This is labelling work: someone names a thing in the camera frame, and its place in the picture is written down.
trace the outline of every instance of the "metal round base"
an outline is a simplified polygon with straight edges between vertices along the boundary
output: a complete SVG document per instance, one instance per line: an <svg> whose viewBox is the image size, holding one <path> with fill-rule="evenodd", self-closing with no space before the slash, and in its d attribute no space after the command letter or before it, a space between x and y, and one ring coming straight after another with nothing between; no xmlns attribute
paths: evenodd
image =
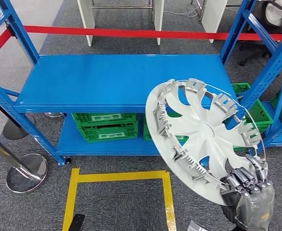
<svg viewBox="0 0 282 231"><path fill-rule="evenodd" d="M63 114L63 113L52 113L52 112L45 112L45 115L52 118L52 119L59 119L59 118L63 118Z"/></svg>
<svg viewBox="0 0 282 231"><path fill-rule="evenodd" d="M14 193L26 194L33 191L41 185L48 173L47 160L40 154L28 154L20 160L42 180L39 182L30 180L11 167L7 175L6 185Z"/></svg>
<svg viewBox="0 0 282 231"><path fill-rule="evenodd" d="M32 124L35 124L35 119L31 115L26 115L29 120L30 120ZM29 133L26 130L23 129L22 127L17 127L17 125L14 124L12 121L8 120L6 125L4 125L4 130L2 131L4 137L9 140L20 140L27 136Z"/></svg>

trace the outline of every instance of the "black object on floor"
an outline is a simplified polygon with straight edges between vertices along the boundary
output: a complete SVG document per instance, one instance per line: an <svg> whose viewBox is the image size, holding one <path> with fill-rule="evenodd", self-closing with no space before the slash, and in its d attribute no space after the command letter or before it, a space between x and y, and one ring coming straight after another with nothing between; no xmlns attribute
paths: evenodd
<svg viewBox="0 0 282 231"><path fill-rule="evenodd" d="M76 213L74 215L69 231L81 231L85 215Z"/></svg>

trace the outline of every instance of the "cable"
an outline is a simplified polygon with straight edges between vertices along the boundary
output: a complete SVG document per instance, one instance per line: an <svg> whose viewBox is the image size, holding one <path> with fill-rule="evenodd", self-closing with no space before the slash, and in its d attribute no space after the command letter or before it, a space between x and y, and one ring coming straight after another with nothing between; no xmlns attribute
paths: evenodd
<svg viewBox="0 0 282 231"><path fill-rule="evenodd" d="M237 13L237 12L238 12L238 11L236 11L236 10L230 9L230 8L228 8L228 7L226 7L225 9L226 9L226 10L228 10L228 11L235 12L235 13Z"/></svg>
<svg viewBox="0 0 282 231"><path fill-rule="evenodd" d="M147 0L147 2L146 2L147 4L147 6L152 6L150 5L150 3L150 0ZM163 13L172 13L172 14L175 14L175 15L187 15L188 18L194 18L194 17L197 17L200 12L196 12L195 10L197 10L199 9L200 6L197 7L197 8L194 8L193 10L190 10L189 12L187 12L187 13L175 13L175 12L172 12L172 11L163 11Z"/></svg>

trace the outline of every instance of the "shelf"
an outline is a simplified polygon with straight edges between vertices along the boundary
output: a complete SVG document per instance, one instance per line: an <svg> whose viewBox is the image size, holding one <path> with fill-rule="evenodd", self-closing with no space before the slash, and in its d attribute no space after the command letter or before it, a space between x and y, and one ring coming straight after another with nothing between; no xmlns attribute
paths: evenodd
<svg viewBox="0 0 282 231"><path fill-rule="evenodd" d="M141 124L141 118L138 126L141 135L143 128ZM57 154L148 156L159 155L159 152L153 142L144 141L142 136L137 139L86 143L76 129L73 118L68 114L58 141Z"/></svg>
<svg viewBox="0 0 282 231"><path fill-rule="evenodd" d="M263 106L268 112L269 115L271 116L272 119L274 119L274 116L274 109L271 107L270 102L262 102ZM281 121L279 119L278 126L281 125ZM276 138L275 141L268 145L268 147L282 147L282 134L277 138Z"/></svg>
<svg viewBox="0 0 282 231"><path fill-rule="evenodd" d="M197 78L235 98L219 55L42 55L14 107L21 113L141 113L153 88L172 78Z"/></svg>

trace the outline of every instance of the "shelf caster wheel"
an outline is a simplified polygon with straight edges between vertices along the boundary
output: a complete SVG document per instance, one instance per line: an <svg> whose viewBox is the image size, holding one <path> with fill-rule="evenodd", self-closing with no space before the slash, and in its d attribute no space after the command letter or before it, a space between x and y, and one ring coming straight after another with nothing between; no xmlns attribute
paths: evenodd
<svg viewBox="0 0 282 231"><path fill-rule="evenodd" d="M241 61L240 62L240 66L245 66L246 65L246 61Z"/></svg>
<svg viewBox="0 0 282 231"><path fill-rule="evenodd" d="M71 158L66 158L65 159L65 165L69 165L69 164L70 164L71 163Z"/></svg>

